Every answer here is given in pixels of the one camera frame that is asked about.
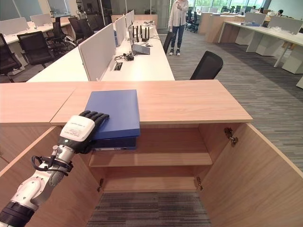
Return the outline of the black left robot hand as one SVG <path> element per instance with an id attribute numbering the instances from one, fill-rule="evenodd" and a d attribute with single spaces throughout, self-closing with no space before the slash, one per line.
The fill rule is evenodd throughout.
<path id="1" fill-rule="evenodd" d="M 88 154 L 92 150 L 96 131 L 108 118 L 106 113 L 90 110 L 73 115 L 60 132 L 58 145 L 69 147 L 76 154 Z"/>

